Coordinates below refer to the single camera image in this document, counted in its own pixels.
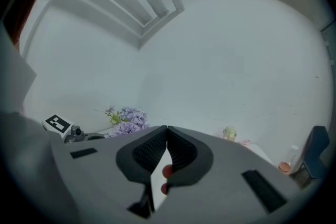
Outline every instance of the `glass jar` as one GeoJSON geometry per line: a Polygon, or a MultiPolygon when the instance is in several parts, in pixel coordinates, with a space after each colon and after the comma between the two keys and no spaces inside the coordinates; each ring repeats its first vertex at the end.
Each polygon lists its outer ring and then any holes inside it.
{"type": "Polygon", "coordinates": [[[223,139],[234,142],[236,136],[237,136],[236,128],[232,126],[228,126],[223,130],[223,134],[222,134],[223,139]]]}
{"type": "Polygon", "coordinates": [[[289,173],[293,168],[293,162],[296,155],[299,152],[299,147],[295,145],[291,145],[286,157],[279,163],[279,170],[283,173],[289,173]]]}

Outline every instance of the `purple flowers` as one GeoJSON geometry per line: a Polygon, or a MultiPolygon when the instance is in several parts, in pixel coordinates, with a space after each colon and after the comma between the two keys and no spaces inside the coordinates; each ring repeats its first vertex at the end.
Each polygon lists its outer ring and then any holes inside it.
{"type": "Polygon", "coordinates": [[[123,108],[120,112],[120,118],[123,121],[136,124],[141,130],[148,128],[147,114],[141,109],[123,108]]]}
{"type": "Polygon", "coordinates": [[[111,117],[110,122],[115,127],[109,133],[110,136],[125,135],[148,128],[147,114],[141,109],[123,108],[114,112],[114,107],[111,106],[105,110],[105,114],[111,117]]]}
{"type": "Polygon", "coordinates": [[[123,122],[117,125],[114,129],[114,135],[125,135],[139,131],[140,127],[132,122],[123,122]]]}

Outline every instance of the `gray surface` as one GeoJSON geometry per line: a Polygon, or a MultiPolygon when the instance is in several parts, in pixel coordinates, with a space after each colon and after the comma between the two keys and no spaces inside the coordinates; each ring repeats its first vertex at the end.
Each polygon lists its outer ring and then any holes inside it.
{"type": "Polygon", "coordinates": [[[18,112],[36,74],[14,48],[2,22],[0,56],[0,111],[18,112]]]}
{"type": "Polygon", "coordinates": [[[298,186],[265,160],[243,146],[182,128],[204,143],[214,154],[211,170],[191,187],[172,188],[152,216],[158,223],[247,223],[266,216],[266,210],[244,181],[241,173],[258,170],[285,198],[291,199],[298,186]]]}
{"type": "Polygon", "coordinates": [[[197,184],[172,188],[159,210],[144,220],[127,208],[139,201],[143,186],[127,181],[116,165],[120,147],[146,135],[64,144],[57,133],[18,114],[0,115],[0,146],[10,173],[40,210],[62,223],[242,223],[267,216],[241,173],[257,169],[287,199],[296,184],[243,146],[183,130],[214,153],[212,169],[197,184]],[[98,152],[73,159],[70,152],[98,152]]]}

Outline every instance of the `black rubber pad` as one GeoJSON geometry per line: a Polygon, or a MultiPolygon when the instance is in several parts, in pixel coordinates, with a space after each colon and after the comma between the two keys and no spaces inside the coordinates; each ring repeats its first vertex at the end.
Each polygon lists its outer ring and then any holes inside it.
{"type": "Polygon", "coordinates": [[[166,130],[161,131],[142,145],[136,147],[132,156],[142,168],[153,173],[167,148],[166,130]]]}
{"type": "Polygon", "coordinates": [[[174,172],[167,180],[168,191],[171,187],[195,184],[212,167],[214,155],[211,149],[173,126],[168,126],[167,148],[172,157],[174,172]]]}
{"type": "Polygon", "coordinates": [[[286,203],[280,193],[258,171],[249,170],[242,173],[242,176],[269,213],[286,203]]]}
{"type": "Polygon", "coordinates": [[[96,152],[98,152],[98,151],[96,151],[92,147],[92,148],[87,148],[86,150],[71,152],[70,154],[74,159],[77,159],[77,158],[84,157],[84,156],[87,156],[87,155],[90,155],[90,154],[96,153],[96,152]]]}

